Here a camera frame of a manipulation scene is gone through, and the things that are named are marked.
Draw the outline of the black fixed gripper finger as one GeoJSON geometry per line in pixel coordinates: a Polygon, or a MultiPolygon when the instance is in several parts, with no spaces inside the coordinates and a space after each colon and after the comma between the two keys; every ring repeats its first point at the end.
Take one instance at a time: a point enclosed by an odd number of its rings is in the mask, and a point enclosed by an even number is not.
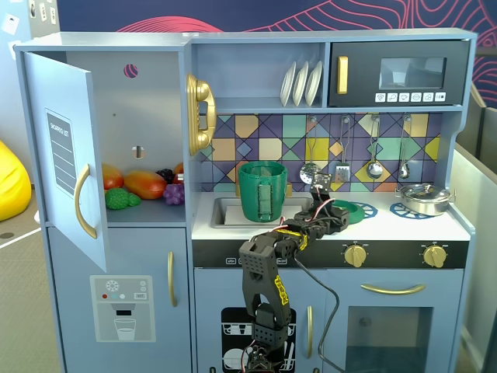
{"type": "Polygon", "coordinates": [[[345,207],[331,207],[331,230],[341,232],[349,226],[349,211],[345,207]]]}

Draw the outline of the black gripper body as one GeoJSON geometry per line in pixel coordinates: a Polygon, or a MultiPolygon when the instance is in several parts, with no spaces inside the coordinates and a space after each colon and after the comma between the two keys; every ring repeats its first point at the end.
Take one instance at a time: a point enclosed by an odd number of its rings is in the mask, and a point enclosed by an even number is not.
{"type": "Polygon", "coordinates": [[[294,232],[309,232],[314,228],[320,234],[333,234],[337,232],[337,217],[325,207],[317,215],[315,211],[300,211],[294,215],[294,232]]]}

